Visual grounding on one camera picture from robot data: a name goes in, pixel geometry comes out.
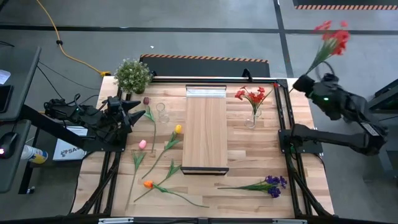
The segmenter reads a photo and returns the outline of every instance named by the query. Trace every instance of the black and orange striped barrier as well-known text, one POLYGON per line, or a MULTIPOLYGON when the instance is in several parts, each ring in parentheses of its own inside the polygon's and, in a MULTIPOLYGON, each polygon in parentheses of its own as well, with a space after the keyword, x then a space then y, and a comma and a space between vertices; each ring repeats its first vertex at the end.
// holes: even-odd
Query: black and orange striped barrier
POLYGON ((185 59, 199 59, 199 60, 228 60, 228 61, 240 61, 240 62, 262 62, 268 63, 268 60, 264 59, 253 59, 253 58, 230 58, 230 57, 210 57, 210 56, 189 56, 189 55, 163 55, 163 54, 144 54, 140 58, 152 57, 152 58, 185 58, 185 59))
POLYGON ((309 10, 397 10, 395 0, 373 0, 360 5, 354 0, 293 0, 294 8, 309 10))
POLYGON ((252 77, 270 77, 268 60, 258 58, 143 54, 140 62, 158 76, 241 77, 248 69, 252 77))

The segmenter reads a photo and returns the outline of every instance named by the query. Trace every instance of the wooden table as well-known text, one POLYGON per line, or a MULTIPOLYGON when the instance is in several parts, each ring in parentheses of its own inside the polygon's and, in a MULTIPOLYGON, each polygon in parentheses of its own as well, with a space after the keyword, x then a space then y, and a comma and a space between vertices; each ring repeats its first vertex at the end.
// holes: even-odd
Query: wooden table
MULTIPOLYGON (((289 78, 289 86, 296 79, 289 78)), ((141 177, 150 169, 165 144, 169 140, 175 125, 185 124, 185 85, 183 83, 151 84, 144 94, 133 95, 131 100, 143 100, 145 96, 150 98, 150 107, 157 118, 156 104, 163 102, 169 113, 168 123, 157 123, 157 137, 155 151, 150 153, 153 142, 153 123, 146 117, 142 117, 133 127, 133 133, 128 136, 126 151, 123 153, 119 166, 118 179, 112 208, 113 217, 213 217, 213 218, 289 218, 294 217, 292 199, 289 185, 282 189, 279 198, 271 198, 262 192, 250 192, 247 190, 226 190, 218 187, 241 186, 254 184, 263 180, 267 175, 283 175, 287 177, 285 157, 279 151, 279 140, 277 131, 280 129, 278 114, 276 110, 275 94, 271 93, 261 106, 262 115, 254 129, 248 129, 244 120, 251 114, 251 107, 247 101, 234 98, 241 84, 227 85, 227 132, 228 132, 228 167, 226 176, 202 176, 183 175, 180 171, 174 174, 162 186, 180 193, 192 202, 210 208, 200 208, 190 205, 183 199, 170 194, 160 193, 153 190, 137 202, 135 198, 147 191, 143 186, 145 180, 153 180, 155 183, 164 179, 169 169, 171 159, 176 165, 182 163, 183 142, 176 144, 173 150, 166 152, 160 159, 157 167, 144 179, 141 177), (138 143, 145 139, 147 155, 142 162, 134 188, 129 191, 134 176, 134 164, 132 151, 138 149, 138 143)), ((262 85, 266 93, 272 89, 271 84, 262 85)), ((258 89, 258 85, 249 85, 252 91, 258 89)), ((117 86, 113 77, 104 77, 98 105, 107 96, 117 93, 117 86)), ((313 127, 308 100, 304 94, 292 91, 290 94, 294 118, 296 123, 313 127)), ((143 110, 141 104, 132 111, 143 110)), ((285 123, 289 128, 289 122, 285 116, 285 123)), ((103 163, 103 152, 95 152, 87 157, 81 166, 76 190, 76 199, 73 210, 77 211, 91 196, 100 179, 101 166, 103 163)), ((312 154, 302 155, 307 185, 324 208, 333 213, 330 193, 326 181, 325 171, 319 158, 312 154)), ((300 208, 304 211, 302 193, 297 186, 300 208)), ((103 206, 108 190, 104 191, 103 206)))

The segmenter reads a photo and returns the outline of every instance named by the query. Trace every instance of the concrete floor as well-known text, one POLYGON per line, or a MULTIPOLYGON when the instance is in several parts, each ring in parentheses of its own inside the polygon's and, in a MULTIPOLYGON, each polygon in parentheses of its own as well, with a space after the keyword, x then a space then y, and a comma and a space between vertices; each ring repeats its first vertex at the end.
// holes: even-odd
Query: concrete floor
MULTIPOLYGON (((398 30, 398 11, 299 11, 292 1, 280 0, 286 29, 312 29, 325 20, 346 20, 353 30, 398 30)), ((177 28, 277 29, 273 0, 42 0, 57 25, 177 28)), ((50 25, 35 1, 13 0, 0 12, 0 24, 50 25)), ((271 76, 286 77, 279 34, 206 32, 61 32, 66 51, 100 70, 115 70, 123 58, 140 54, 211 55, 270 60, 271 76)), ((294 76, 310 65, 320 43, 318 35, 287 35, 294 76)), ((79 83, 99 88, 101 77, 89 68, 65 58, 52 31, 0 30, 0 40, 18 47, 42 47, 40 60, 79 83)), ((396 35, 353 35, 344 56, 329 62, 348 91, 371 96, 397 78, 396 35)), ((65 81, 44 69, 66 99, 98 93, 65 81)), ((32 82, 27 104, 42 110, 56 98, 40 73, 32 82)), ((339 133, 359 131, 355 124, 331 122, 312 105, 315 126, 339 133)), ((397 121, 386 121, 390 137, 398 133, 397 121)), ((363 182, 363 175, 379 172, 378 157, 365 157, 351 149, 323 145, 326 175, 335 213, 340 217, 398 223, 398 190, 393 180, 363 182)), ((66 215, 72 204, 79 167, 37 169, 33 195, 17 195, 24 164, 13 189, 0 195, 0 220, 66 215)))

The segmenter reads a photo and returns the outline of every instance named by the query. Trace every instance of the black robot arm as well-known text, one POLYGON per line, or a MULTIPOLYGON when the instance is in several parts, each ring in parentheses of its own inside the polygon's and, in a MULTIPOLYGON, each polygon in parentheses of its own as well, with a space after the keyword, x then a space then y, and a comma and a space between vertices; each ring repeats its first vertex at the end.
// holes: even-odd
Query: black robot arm
POLYGON ((109 145, 120 143, 121 136, 131 133, 133 126, 145 111, 129 114, 128 111, 139 105, 140 101, 124 101, 117 96, 109 96, 100 109, 79 105, 75 100, 66 103, 64 99, 52 99, 44 103, 45 114, 60 121, 70 121, 88 129, 91 138, 109 145))
POLYGON ((386 143, 388 130, 369 111, 366 99, 342 89, 335 75, 326 74, 320 82, 303 75, 293 87, 304 92, 331 120, 343 116, 348 121, 357 122, 364 129, 364 133, 347 135, 312 130, 302 124, 295 124, 290 135, 290 142, 294 146, 300 147, 304 141, 319 141, 348 146, 358 153, 372 156, 378 154, 386 143))

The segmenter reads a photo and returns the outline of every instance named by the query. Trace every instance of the yellow cable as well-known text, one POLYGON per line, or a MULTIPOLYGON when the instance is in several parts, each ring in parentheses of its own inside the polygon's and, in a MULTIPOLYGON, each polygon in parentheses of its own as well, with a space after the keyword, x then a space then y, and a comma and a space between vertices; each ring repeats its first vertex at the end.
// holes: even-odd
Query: yellow cable
MULTIPOLYGON (((39 0, 36 0, 36 1, 37 1, 37 3, 40 5, 40 7, 44 10, 44 12, 47 14, 47 16, 49 17, 49 19, 50 19, 50 21, 51 21, 51 24, 52 24, 52 26, 53 26, 54 29, 55 29, 55 33, 57 34, 57 40, 61 41, 60 34, 58 33, 57 27, 55 26, 54 21, 52 20, 52 18, 51 18, 51 16, 50 16, 49 12, 47 12, 47 10, 44 8, 44 6, 42 5, 42 3, 40 3, 39 0)), ((107 71, 107 72, 99 71, 98 69, 96 69, 96 68, 93 67, 92 65, 88 64, 87 62, 84 62, 84 61, 82 61, 82 60, 79 60, 79 59, 77 59, 77 58, 74 58, 74 57, 72 57, 72 56, 69 56, 69 55, 68 55, 67 53, 65 53, 65 51, 63 50, 62 44, 58 44, 58 45, 59 45, 59 47, 60 47, 62 53, 63 53, 66 57, 68 57, 68 58, 70 58, 70 59, 72 59, 72 60, 74 60, 74 61, 76 61, 76 62, 82 63, 83 65, 88 66, 89 68, 91 68, 91 69, 93 69, 94 71, 98 72, 102 77, 104 77, 105 75, 111 73, 111 72, 108 72, 108 71, 107 71)))

